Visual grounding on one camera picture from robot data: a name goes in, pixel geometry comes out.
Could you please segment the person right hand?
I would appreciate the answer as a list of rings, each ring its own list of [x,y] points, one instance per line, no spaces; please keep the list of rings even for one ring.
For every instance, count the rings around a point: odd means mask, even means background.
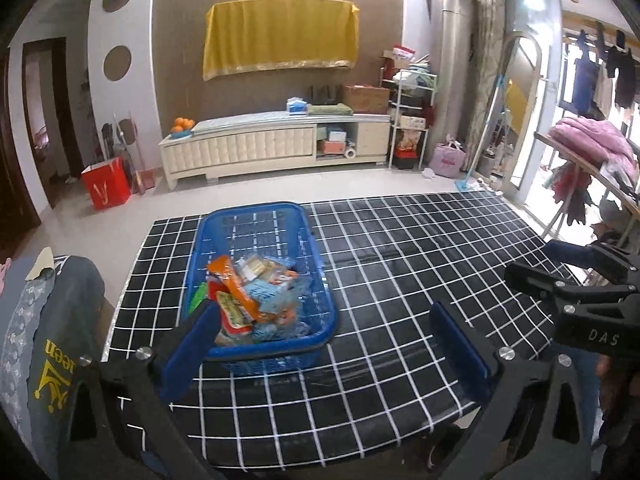
[[[609,356],[599,356],[596,374],[600,379],[600,408],[607,412],[614,404],[620,388],[626,380],[626,373],[616,367]]]

